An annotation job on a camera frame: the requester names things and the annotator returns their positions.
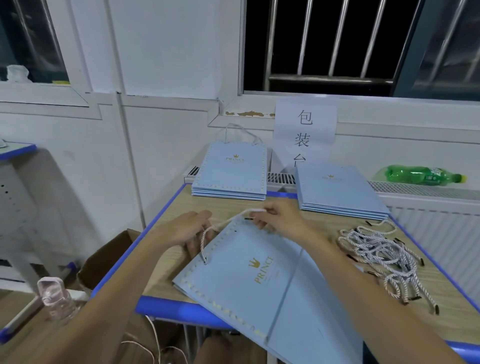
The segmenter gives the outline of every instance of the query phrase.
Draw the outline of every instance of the radiator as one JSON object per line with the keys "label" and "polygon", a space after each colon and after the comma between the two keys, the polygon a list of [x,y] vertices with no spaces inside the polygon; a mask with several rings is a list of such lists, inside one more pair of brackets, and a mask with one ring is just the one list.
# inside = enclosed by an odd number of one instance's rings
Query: radiator
{"label": "radiator", "polygon": [[[183,174],[192,183],[199,168]],[[370,181],[392,216],[480,305],[480,191]],[[296,193],[291,174],[267,175],[269,191]]]}

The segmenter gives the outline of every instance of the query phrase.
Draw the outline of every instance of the wooden table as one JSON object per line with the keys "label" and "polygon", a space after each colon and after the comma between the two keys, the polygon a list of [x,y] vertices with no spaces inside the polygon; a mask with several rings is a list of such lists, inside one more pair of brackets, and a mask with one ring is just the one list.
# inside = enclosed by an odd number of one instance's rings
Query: wooden table
{"label": "wooden table", "polygon": [[[211,222],[214,224],[224,221],[247,208],[259,207],[261,204],[262,202],[258,201],[192,196],[191,185],[186,184],[177,192],[166,208],[161,211],[161,214],[157,216],[158,219],[154,220],[151,226],[155,223],[161,224],[170,221],[187,211],[201,211],[204,209],[212,211]],[[360,218],[310,211],[302,211],[301,213],[316,229],[324,233],[329,242],[335,245],[341,229],[350,230],[359,225],[366,225],[365,220]],[[440,337],[448,341],[452,347],[455,347],[457,344],[457,346],[462,347],[466,343],[468,349],[480,353],[480,314],[477,310],[401,229],[398,229],[395,234],[390,236],[399,238],[408,248],[423,257],[425,266],[419,267],[418,276],[428,292],[437,301],[440,307],[440,315],[434,314],[426,299],[411,301],[408,305],[409,308]],[[175,307],[177,308],[177,313],[186,310],[188,307],[195,310],[195,313],[192,315],[201,313],[206,315],[209,320],[211,318],[209,315],[211,314],[178,291],[171,282],[188,262],[187,253],[180,246],[175,246],[163,254],[139,301],[137,312],[155,315],[154,312],[148,313],[146,311],[158,312],[159,306],[169,304],[174,309]],[[188,321],[196,323],[196,320],[191,320],[192,315]],[[197,324],[208,325],[205,321]]]}

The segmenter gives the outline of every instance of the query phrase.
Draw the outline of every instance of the forearm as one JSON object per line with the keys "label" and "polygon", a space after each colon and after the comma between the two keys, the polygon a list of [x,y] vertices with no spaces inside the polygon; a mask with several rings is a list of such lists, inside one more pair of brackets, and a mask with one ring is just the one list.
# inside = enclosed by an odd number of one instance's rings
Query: forearm
{"label": "forearm", "polygon": [[109,363],[155,265],[168,247],[169,242],[146,235],[40,362]]}
{"label": "forearm", "polygon": [[311,231],[299,243],[316,262],[379,363],[463,363],[408,307],[361,274],[320,234]]}

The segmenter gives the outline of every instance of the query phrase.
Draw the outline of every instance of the water bottle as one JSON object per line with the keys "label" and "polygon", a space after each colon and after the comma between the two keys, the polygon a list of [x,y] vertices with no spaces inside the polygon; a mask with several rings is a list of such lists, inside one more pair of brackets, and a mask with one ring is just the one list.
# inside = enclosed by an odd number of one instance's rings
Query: water bottle
{"label": "water bottle", "polygon": [[442,168],[408,167],[399,164],[388,166],[385,177],[389,182],[445,186],[448,183],[465,183],[467,176],[451,173]]}
{"label": "water bottle", "polygon": [[60,278],[43,277],[37,282],[37,287],[52,320],[66,324],[79,311],[80,307],[77,307]]}

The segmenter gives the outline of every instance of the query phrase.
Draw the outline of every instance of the green plastic bottle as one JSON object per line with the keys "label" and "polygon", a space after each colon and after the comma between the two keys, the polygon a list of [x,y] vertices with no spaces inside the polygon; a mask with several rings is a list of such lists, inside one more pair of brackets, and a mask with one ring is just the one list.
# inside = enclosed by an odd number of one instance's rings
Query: green plastic bottle
{"label": "green plastic bottle", "polygon": [[448,183],[465,183],[467,176],[450,173],[442,168],[408,167],[399,164],[388,166],[385,177],[389,182],[445,186]]}

